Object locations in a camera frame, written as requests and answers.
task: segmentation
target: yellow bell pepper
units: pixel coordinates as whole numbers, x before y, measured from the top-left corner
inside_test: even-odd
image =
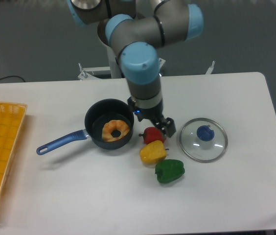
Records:
[[[140,159],[146,164],[155,164],[165,159],[166,150],[162,141],[153,141],[143,147],[140,152]]]

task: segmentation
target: white table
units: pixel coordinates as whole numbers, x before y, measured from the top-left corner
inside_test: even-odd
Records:
[[[260,73],[163,77],[164,115],[177,133],[168,159],[186,173],[161,186],[139,157],[135,118],[124,147],[107,151],[77,141],[43,156],[36,148],[84,128],[87,109],[104,98],[126,101],[125,79],[0,84],[0,101],[28,104],[0,201],[0,234],[142,235],[276,229],[276,116]],[[191,160],[178,146],[181,127],[205,117],[229,145],[214,163]]]

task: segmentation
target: cable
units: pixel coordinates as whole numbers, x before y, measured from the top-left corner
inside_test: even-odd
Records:
[[[6,79],[6,78],[9,78],[9,77],[18,77],[18,78],[21,79],[23,82],[26,82],[25,79],[23,79],[22,77],[17,76],[17,75],[11,75],[11,76],[2,77],[2,78],[0,78],[0,80]]]

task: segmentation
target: gray floor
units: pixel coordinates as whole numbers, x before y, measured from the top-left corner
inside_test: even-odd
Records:
[[[158,50],[164,75],[259,71],[276,111],[276,0],[193,0],[205,19],[203,34]],[[149,2],[138,12],[151,16]],[[75,80],[83,67],[108,66],[96,24],[78,27],[66,0],[0,2],[0,77],[27,82]],[[4,82],[19,82],[7,79]]]

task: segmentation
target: lid rim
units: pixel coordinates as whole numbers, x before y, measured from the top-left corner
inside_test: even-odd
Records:
[[[220,155],[218,155],[216,158],[213,158],[213,159],[209,159],[209,160],[202,160],[202,159],[198,159],[198,158],[195,158],[193,156],[191,156],[186,150],[185,148],[183,147],[183,144],[182,144],[182,133],[183,133],[183,130],[191,123],[193,122],[196,122],[196,121],[207,121],[207,122],[211,122],[212,124],[216,125],[220,130],[221,132],[223,133],[224,135],[224,138],[225,138],[225,146],[224,146],[224,149],[223,151],[220,153]],[[228,137],[227,137],[227,134],[225,132],[225,130],[215,121],[209,119],[209,118],[205,118],[205,117],[199,117],[199,118],[195,118],[195,119],[192,119],[188,122],[186,122],[181,131],[180,131],[180,134],[179,134],[179,146],[181,147],[182,151],[189,157],[191,158],[192,160],[196,161],[196,162],[199,162],[199,163],[211,163],[211,162],[214,162],[218,159],[220,159],[226,152],[227,150],[227,146],[228,146]]]

